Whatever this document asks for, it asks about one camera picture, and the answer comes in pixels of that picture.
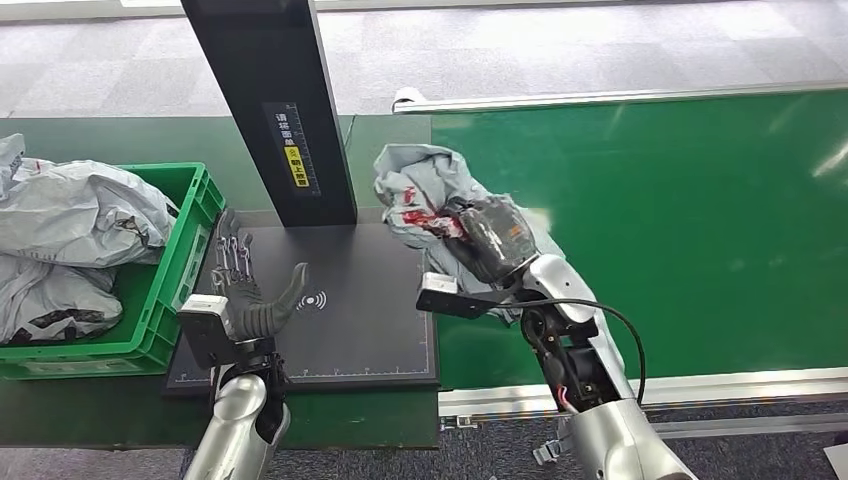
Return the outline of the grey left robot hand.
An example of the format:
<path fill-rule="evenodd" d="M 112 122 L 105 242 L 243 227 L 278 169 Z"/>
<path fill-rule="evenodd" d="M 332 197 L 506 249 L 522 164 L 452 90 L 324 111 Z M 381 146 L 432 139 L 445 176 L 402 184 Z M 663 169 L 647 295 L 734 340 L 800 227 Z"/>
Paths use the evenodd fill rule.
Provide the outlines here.
<path fill-rule="evenodd" d="M 297 310 L 309 281 L 309 264 L 297 263 L 284 292 L 265 301 L 255 278 L 253 240 L 250 232 L 242 231 L 235 210 L 221 212 L 212 239 L 215 266 L 211 282 L 213 292 L 227 299 L 224 325 L 235 341 L 276 336 Z"/>

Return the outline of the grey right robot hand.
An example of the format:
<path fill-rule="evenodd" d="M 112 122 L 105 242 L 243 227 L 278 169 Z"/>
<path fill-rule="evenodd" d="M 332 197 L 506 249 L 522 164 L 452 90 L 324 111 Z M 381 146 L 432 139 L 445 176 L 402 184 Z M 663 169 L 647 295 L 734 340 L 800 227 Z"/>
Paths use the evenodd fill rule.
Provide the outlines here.
<path fill-rule="evenodd" d="M 529 223 L 504 195 L 469 200 L 451 198 L 442 212 L 460 229 L 443 243 L 477 280 L 500 288 L 516 282 L 519 273 L 539 256 Z"/>

